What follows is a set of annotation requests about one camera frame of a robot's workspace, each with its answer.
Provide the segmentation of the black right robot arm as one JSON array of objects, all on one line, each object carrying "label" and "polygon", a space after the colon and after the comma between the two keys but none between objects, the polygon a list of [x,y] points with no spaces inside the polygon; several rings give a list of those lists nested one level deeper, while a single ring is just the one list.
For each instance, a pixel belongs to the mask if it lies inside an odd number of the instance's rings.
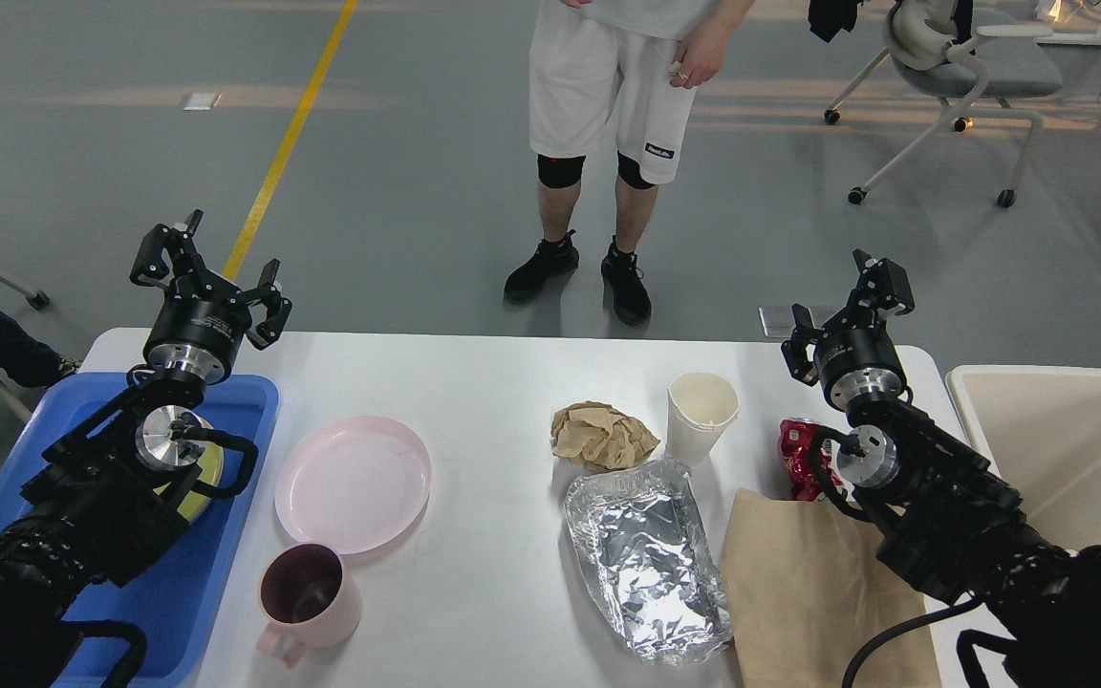
[{"label": "black right robot arm", "polygon": [[1044,539],[1017,489],[915,408],[884,323],[914,308],[908,274],[860,249],[853,259],[859,279],[844,308],[814,326],[807,308],[792,306],[794,330],[782,345],[791,375],[821,386],[852,428],[814,432],[807,462],[840,513],[881,531],[877,561],[944,609],[866,641],[843,685],[887,641],[986,607],[1006,636],[958,636],[971,687],[986,685],[981,648],[1000,654],[1021,687],[1101,687],[1101,546],[1069,553]]}]

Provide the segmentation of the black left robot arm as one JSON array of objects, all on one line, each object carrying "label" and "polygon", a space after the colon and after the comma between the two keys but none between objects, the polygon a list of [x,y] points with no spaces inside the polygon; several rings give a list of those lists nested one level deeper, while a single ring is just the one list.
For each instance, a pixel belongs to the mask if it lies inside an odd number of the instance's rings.
[{"label": "black left robot arm", "polygon": [[244,341],[274,345],[292,303],[279,262],[242,290],[206,266],[195,247],[200,209],[141,240],[130,280],[164,291],[164,304],[127,386],[43,450],[21,488],[28,513],[0,532],[0,687],[50,687],[84,640],[116,637],[126,652],[106,687],[126,687],[148,636],[126,621],[67,621],[89,585],[123,587],[190,528],[189,495],[240,495],[257,470],[257,443],[209,428],[195,413],[206,387],[230,376]]}]

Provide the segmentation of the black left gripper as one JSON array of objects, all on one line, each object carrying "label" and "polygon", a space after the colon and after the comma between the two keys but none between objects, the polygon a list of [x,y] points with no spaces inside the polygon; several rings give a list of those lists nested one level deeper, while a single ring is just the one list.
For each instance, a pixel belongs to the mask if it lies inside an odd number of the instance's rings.
[{"label": "black left gripper", "polygon": [[214,386],[230,376],[246,336],[257,349],[275,343],[287,327],[292,301],[277,283],[277,258],[262,267],[257,287],[242,292],[248,308],[264,308],[264,318],[252,330],[248,330],[250,314],[244,305],[195,299],[210,297],[215,291],[211,270],[193,243],[201,218],[201,209],[193,209],[184,223],[154,226],[141,239],[128,279],[135,286],[170,293],[143,347],[145,364],[156,371],[188,372]]}]

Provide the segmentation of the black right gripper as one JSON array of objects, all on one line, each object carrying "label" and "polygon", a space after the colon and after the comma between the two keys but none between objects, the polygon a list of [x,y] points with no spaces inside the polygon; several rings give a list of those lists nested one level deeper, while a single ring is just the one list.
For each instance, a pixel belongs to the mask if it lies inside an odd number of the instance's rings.
[{"label": "black right gripper", "polygon": [[[855,330],[826,334],[821,339],[822,331],[814,327],[811,312],[794,304],[791,335],[781,345],[791,376],[807,386],[816,386],[820,379],[827,404],[838,411],[848,409],[854,398],[870,393],[893,398],[904,396],[906,375],[883,326],[889,317],[915,309],[904,267],[889,258],[871,256],[862,249],[853,250],[853,260],[859,269],[852,290]],[[809,354],[813,345],[814,362]]]}]

